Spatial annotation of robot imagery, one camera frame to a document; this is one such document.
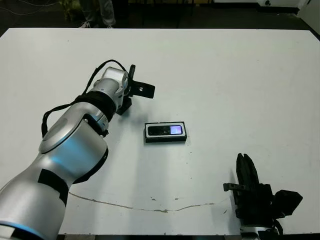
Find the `sneaker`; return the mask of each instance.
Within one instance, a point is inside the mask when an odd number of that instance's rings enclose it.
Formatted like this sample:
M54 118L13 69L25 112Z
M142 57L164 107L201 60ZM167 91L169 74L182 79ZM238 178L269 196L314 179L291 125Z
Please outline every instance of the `sneaker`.
M90 26L90 22L88 21L85 21L82 23L82 25L79 27L79 29L90 29L91 26Z

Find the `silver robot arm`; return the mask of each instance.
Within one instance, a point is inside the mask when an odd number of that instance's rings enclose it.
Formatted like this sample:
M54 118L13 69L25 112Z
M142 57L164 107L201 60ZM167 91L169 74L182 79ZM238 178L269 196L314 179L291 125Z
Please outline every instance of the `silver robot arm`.
M103 137L128 80L126 71L108 67L45 134L34 162L0 190L0 239L56 239L69 188L88 180L108 156Z

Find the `black floor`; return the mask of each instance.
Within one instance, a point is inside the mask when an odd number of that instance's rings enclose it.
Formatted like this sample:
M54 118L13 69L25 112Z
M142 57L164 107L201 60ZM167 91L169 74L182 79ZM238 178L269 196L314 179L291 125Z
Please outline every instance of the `black floor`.
M22 0L43 5L45 0ZM295 29L310 27L294 13L260 12L254 5L216 7L204 4L131 4L115 6L116 28ZM0 36L8 28L77 28L83 19L66 21L60 4L33 6L21 0L0 0Z

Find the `person's legs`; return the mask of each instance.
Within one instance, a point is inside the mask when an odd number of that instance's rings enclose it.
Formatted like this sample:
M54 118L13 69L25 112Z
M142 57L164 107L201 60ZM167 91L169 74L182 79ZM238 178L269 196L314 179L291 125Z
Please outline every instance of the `person's legs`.
M102 22L106 26L116 23L112 0L99 0Z
M97 23L97 13L93 0L79 0L85 19L93 27Z

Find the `white table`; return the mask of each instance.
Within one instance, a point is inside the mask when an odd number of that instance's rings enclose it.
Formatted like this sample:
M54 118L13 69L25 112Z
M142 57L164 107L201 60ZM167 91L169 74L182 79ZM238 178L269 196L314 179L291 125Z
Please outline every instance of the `white table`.
M303 196L281 220L286 234L320 232L320 43L309 31L9 29L0 38L0 186L36 157L43 113L72 101L108 59L135 64L155 97L135 96L112 119L107 162L71 187L61 233L239 234L223 191L237 179L238 153L274 193ZM144 144L144 123L164 121L185 121L185 144Z

